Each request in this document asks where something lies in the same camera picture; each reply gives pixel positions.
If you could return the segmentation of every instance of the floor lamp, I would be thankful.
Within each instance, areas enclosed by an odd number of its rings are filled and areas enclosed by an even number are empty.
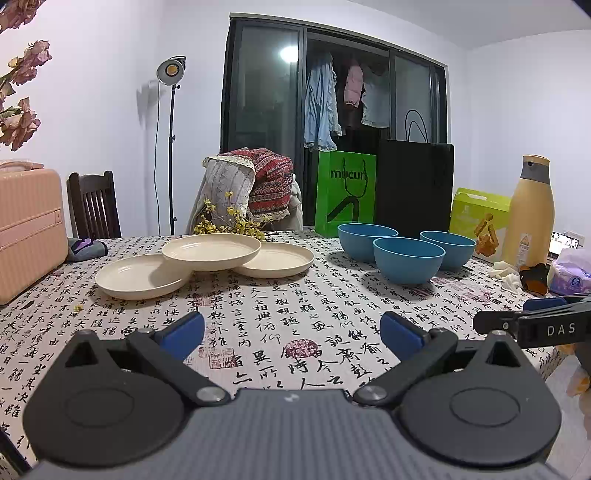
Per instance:
[[[168,207],[170,209],[170,235],[174,235],[174,223],[177,221],[173,209],[173,142],[176,140],[175,135],[173,135],[174,92],[181,88],[178,83],[183,78],[186,63],[187,57],[171,57],[162,62],[158,70],[156,70],[158,80],[173,88],[170,99],[170,130],[168,132]]]

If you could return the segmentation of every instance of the pink suitcase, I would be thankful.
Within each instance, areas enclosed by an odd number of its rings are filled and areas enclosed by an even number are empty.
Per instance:
[[[0,305],[60,265],[67,253],[57,172],[27,161],[0,163]]]

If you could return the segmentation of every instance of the pink garment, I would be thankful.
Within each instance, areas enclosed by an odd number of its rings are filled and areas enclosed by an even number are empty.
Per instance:
[[[363,89],[363,70],[355,60],[352,60],[347,75],[347,85],[345,86],[345,105],[359,106],[361,90]]]

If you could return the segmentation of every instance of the plate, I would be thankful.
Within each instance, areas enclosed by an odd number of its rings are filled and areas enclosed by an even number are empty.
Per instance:
[[[302,273],[313,261],[314,254],[305,247],[265,242],[255,258],[233,270],[253,278],[283,278]]]
[[[138,255],[105,265],[95,282],[116,299],[146,300],[178,290],[192,274],[191,269],[167,261],[164,255]]]
[[[162,247],[165,257],[200,272],[235,268],[252,260],[261,249],[253,236],[206,233],[171,240]]]

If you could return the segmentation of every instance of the floor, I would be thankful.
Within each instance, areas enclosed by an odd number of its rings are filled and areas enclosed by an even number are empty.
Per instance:
[[[576,397],[566,393],[579,366],[577,358],[571,355],[546,381],[562,410],[562,427],[548,463],[566,478],[588,480],[591,479],[591,390]]]

